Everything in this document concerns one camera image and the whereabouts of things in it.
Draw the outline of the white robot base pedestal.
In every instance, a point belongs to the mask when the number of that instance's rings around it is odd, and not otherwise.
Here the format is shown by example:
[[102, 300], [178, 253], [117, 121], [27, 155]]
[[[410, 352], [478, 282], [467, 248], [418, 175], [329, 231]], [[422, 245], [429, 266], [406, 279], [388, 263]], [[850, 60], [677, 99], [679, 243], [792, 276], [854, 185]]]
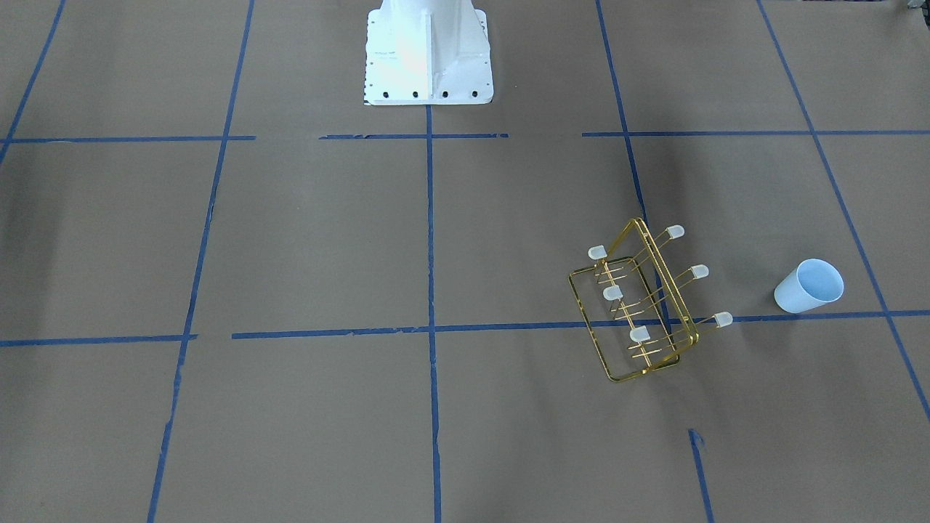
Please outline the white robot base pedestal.
[[383, 1], [366, 18], [363, 102], [488, 104], [488, 17], [471, 1]]

